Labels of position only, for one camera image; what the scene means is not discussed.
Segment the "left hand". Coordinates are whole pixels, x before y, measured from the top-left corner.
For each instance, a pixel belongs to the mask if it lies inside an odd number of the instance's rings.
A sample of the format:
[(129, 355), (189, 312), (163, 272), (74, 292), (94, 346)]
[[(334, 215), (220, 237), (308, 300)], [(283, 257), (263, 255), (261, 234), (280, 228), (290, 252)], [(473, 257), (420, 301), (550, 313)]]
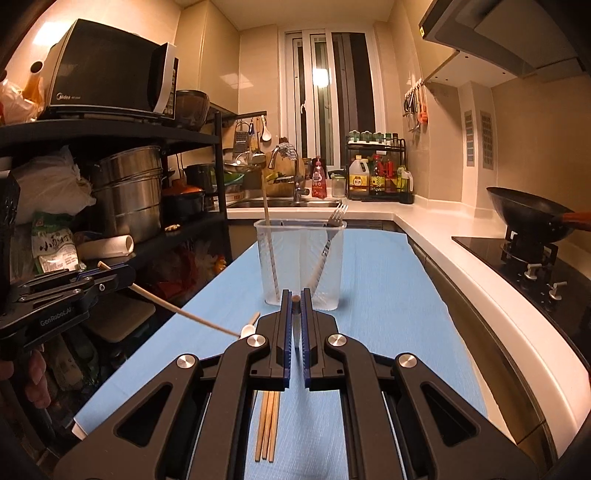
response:
[[(29, 402), (37, 409), (45, 409), (51, 403), (48, 390), (46, 362), (43, 357), (44, 347), (34, 348), (28, 359), (28, 380), (24, 386), (24, 393)], [(0, 361), (0, 377), (2, 381), (9, 380), (14, 374), (15, 368), (12, 361)]]

